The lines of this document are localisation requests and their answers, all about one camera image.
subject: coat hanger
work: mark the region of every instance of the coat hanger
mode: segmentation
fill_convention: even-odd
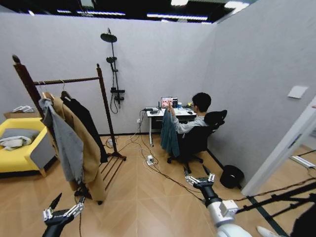
[[[44,97],[44,98],[49,98],[49,99],[51,99],[51,100],[54,100],[55,97],[54,97],[51,93],[49,93],[49,92],[47,91],[46,86],[45,86],[45,82],[44,82],[44,81],[42,81],[42,82],[43,82],[44,88],[45,88],[45,92],[42,92],[43,97]]]
[[[61,80],[61,81],[63,82],[63,91],[61,92],[61,98],[67,98],[67,99],[71,100],[72,98],[71,98],[70,94],[67,91],[65,91],[65,82],[63,80]]]
[[[40,91],[41,91],[42,97],[45,98],[45,99],[47,99],[47,97],[46,97],[46,95],[45,95],[45,93],[43,92],[43,89],[42,89],[42,87],[41,87],[40,81],[39,81],[39,87],[40,87]]]

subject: yellow armchair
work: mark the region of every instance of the yellow armchair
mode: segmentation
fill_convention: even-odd
[[[41,118],[9,118],[0,125],[0,136],[6,128],[24,128],[40,131],[36,139],[29,145],[7,151],[0,146],[0,173],[38,170],[46,176],[44,165],[54,156],[47,128]]]

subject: headrest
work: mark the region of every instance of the headrest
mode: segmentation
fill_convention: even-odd
[[[224,119],[227,115],[227,110],[209,112],[204,116],[204,122],[208,125],[222,125],[225,123]]]

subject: door frame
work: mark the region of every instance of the door frame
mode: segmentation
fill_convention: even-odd
[[[288,159],[316,127],[316,96],[305,108],[290,130],[278,143],[265,162],[249,180],[241,193],[256,194],[269,177]]]

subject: white desk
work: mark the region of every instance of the white desk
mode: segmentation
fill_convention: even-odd
[[[162,109],[159,111],[158,114],[152,115],[150,111],[147,111],[147,117],[149,118],[149,143],[150,146],[153,147],[153,138],[152,138],[152,123],[155,122],[162,122],[162,118],[164,115],[165,109]],[[194,118],[197,116],[196,113],[193,112],[193,110],[190,109],[174,109],[174,112],[176,114],[176,117],[179,119],[180,122],[182,121],[193,121]]]

